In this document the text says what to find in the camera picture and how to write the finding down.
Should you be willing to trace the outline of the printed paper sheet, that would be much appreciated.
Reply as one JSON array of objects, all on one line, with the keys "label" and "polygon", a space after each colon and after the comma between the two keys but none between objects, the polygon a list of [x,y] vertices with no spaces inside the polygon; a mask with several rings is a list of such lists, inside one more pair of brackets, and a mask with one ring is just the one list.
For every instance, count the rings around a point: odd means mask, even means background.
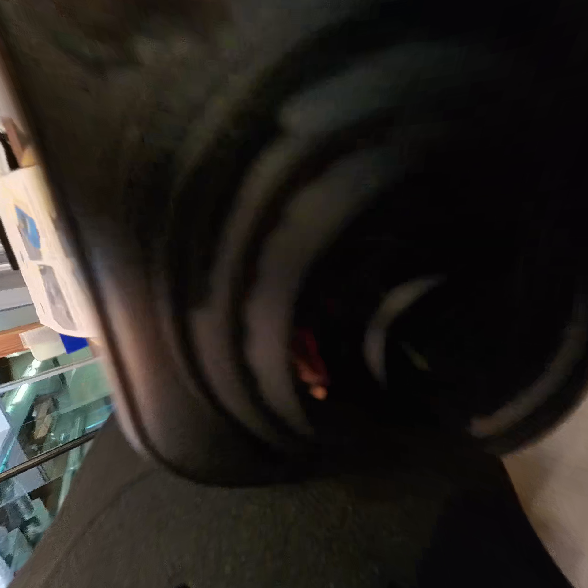
[{"label": "printed paper sheet", "polygon": [[40,323],[96,339],[96,310],[61,220],[40,166],[1,176],[1,221]]}]

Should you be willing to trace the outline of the brown wooden board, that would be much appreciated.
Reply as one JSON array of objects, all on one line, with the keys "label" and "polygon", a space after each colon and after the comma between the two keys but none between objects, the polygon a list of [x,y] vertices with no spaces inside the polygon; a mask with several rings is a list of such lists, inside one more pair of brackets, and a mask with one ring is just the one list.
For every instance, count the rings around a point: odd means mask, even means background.
[{"label": "brown wooden board", "polygon": [[14,353],[19,353],[25,350],[25,346],[21,340],[21,334],[29,332],[30,330],[41,327],[41,324],[30,323],[11,329],[5,329],[1,331],[1,357],[7,357]]}]

